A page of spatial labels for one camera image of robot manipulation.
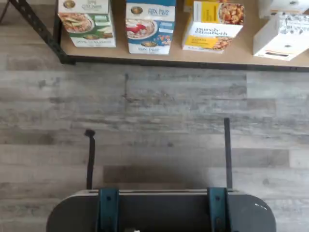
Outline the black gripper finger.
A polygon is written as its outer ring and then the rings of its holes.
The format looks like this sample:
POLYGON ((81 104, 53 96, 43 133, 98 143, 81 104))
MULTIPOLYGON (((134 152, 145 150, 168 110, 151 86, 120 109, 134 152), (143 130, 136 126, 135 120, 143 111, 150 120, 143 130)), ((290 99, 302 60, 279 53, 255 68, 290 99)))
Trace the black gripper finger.
MULTIPOLYGON (((95 163, 96 141, 95 131, 86 130, 84 135, 89 138, 89 155, 86 173, 86 189, 93 189, 93 170, 95 163)), ((98 190, 98 209, 96 214, 96 232, 118 231, 119 190, 100 188, 98 190)))
POLYGON ((232 159, 230 119, 224 118, 226 187, 208 188, 209 216, 212 232, 230 232, 230 215, 228 209, 228 191, 232 189, 232 159))

